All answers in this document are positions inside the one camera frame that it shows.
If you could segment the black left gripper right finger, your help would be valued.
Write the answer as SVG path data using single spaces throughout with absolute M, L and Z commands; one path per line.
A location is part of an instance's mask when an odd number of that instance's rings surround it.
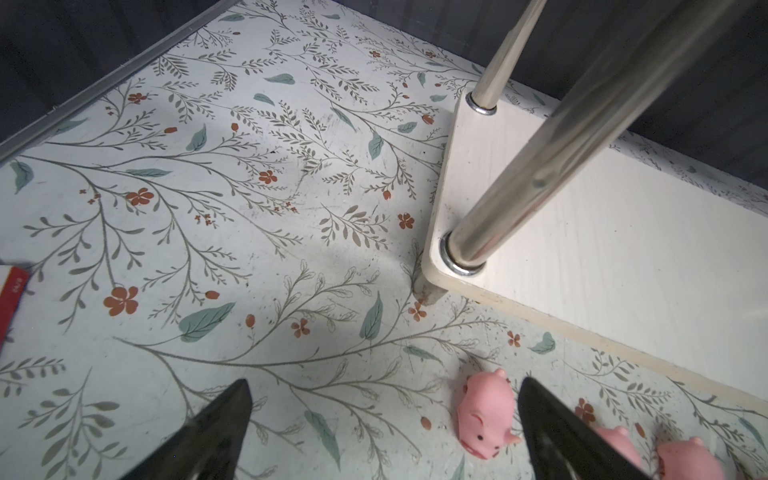
M 536 479 L 647 477 L 533 377 L 521 382 L 518 410 Z

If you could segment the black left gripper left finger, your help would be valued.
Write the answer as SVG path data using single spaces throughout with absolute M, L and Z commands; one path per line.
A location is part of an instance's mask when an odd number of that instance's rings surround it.
M 238 379 L 122 478 L 233 479 L 251 411 L 249 384 Z

